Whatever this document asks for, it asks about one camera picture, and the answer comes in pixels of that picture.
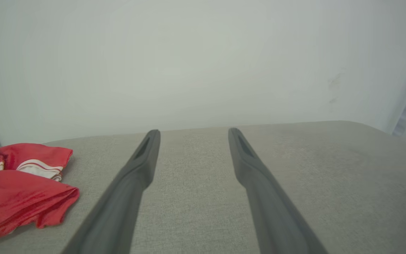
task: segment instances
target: wall stain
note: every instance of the wall stain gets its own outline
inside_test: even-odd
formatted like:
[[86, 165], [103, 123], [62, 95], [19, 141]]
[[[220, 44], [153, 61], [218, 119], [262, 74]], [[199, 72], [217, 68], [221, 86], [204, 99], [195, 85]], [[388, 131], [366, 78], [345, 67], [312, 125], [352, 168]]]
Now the wall stain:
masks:
[[338, 73], [334, 78], [328, 80], [328, 90], [331, 91], [331, 99], [328, 102], [330, 105], [330, 112], [334, 112], [334, 105], [338, 102], [339, 90], [341, 87], [341, 77], [344, 72]]

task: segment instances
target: gray fabric surface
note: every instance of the gray fabric surface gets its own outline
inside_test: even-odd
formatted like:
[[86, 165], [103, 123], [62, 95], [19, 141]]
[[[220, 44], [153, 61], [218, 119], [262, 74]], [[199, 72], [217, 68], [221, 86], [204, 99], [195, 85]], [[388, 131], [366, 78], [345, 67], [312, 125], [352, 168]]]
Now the gray fabric surface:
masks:
[[[406, 143], [353, 122], [239, 127], [329, 253], [406, 253]], [[228, 128], [162, 132], [132, 253], [259, 252]], [[63, 224], [18, 228], [0, 253], [60, 253], [144, 134], [48, 143], [74, 150], [63, 182], [81, 197]]]

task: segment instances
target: white wall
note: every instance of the white wall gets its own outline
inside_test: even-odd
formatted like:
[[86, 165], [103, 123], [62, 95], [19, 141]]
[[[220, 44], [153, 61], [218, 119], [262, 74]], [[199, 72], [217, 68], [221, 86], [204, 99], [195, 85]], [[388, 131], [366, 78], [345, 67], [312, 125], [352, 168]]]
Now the white wall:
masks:
[[337, 119], [390, 131], [405, 99], [402, 0], [0, 0], [3, 145]]

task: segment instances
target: red garment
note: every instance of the red garment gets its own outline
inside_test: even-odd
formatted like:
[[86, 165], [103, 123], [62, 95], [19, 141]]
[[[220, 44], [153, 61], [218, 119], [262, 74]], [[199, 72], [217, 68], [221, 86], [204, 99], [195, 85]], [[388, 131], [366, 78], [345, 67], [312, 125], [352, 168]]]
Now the red garment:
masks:
[[63, 221], [66, 210], [79, 197], [78, 188], [20, 169], [62, 170], [71, 152], [39, 144], [0, 148], [0, 169], [12, 169], [0, 170], [0, 237], [31, 222], [43, 228]]

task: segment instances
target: gray upholstered cushion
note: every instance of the gray upholstered cushion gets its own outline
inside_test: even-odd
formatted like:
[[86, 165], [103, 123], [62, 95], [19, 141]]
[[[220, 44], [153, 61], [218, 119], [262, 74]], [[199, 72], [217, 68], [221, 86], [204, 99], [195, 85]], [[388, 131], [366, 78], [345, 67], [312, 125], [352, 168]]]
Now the gray upholstered cushion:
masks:
[[[330, 253], [406, 253], [406, 143], [353, 122], [239, 128]], [[162, 132], [132, 253], [259, 252], [228, 128]], [[144, 134], [48, 143], [74, 150], [63, 182], [81, 197], [63, 224], [17, 229], [0, 253], [59, 253]]]

